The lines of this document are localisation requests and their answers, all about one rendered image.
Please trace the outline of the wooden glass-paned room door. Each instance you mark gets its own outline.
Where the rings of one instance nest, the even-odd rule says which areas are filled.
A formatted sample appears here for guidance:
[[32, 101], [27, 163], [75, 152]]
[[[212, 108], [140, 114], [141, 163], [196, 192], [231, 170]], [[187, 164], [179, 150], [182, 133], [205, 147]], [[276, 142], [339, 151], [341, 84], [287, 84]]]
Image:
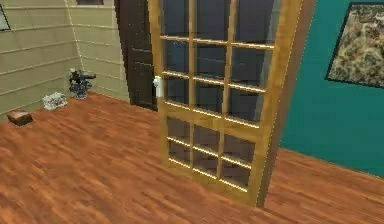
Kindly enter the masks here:
[[148, 0], [163, 163], [261, 207], [316, 0]]

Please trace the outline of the dark brown room door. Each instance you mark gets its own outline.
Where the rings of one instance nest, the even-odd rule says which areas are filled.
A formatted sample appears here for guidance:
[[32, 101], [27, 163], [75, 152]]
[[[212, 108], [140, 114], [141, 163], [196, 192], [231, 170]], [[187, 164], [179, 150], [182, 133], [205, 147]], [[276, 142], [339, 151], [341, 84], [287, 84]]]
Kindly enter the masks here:
[[157, 110], [147, 0], [114, 0], [130, 103]]

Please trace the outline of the black grey statuette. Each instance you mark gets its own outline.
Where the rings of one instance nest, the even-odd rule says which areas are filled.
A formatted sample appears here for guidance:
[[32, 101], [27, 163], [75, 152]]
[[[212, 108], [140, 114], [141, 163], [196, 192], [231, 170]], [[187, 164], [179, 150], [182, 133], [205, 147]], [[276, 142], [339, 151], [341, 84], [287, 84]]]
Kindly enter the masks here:
[[87, 91], [92, 87], [91, 80], [95, 74], [85, 74], [82, 70], [70, 69], [69, 91], [75, 94], [76, 99], [85, 99]]

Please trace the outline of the white crumpled lump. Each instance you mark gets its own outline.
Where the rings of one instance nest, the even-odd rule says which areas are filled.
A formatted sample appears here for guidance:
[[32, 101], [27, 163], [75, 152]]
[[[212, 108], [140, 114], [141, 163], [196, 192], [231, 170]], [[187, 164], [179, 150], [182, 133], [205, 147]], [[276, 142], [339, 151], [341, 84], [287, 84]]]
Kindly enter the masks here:
[[43, 106], [46, 110], [53, 111], [68, 104], [63, 93], [55, 92], [42, 98]]

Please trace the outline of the brown box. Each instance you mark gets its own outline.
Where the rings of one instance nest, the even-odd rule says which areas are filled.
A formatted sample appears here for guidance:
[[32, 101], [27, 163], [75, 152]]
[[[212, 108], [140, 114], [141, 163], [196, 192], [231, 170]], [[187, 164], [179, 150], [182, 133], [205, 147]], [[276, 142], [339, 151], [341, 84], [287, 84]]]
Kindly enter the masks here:
[[22, 110], [9, 112], [7, 118], [11, 123], [17, 126], [23, 126], [33, 121], [32, 115], [29, 112]]

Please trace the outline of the black-framed mottled wall picture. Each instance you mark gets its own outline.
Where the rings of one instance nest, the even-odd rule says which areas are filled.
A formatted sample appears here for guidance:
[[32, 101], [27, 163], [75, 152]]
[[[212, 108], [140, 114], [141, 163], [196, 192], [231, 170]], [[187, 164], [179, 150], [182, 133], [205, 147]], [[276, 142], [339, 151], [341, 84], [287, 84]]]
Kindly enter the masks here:
[[384, 88], [384, 2], [352, 2], [326, 80]]

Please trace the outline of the dark-framed pale wall picture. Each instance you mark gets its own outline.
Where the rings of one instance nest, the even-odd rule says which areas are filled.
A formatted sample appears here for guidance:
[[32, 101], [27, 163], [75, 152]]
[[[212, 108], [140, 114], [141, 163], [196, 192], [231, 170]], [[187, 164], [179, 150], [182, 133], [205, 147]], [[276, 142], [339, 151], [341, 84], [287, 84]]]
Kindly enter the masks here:
[[8, 23], [8, 20], [2, 8], [2, 5], [0, 4], [0, 31], [7, 31], [7, 30], [10, 30], [10, 25]]

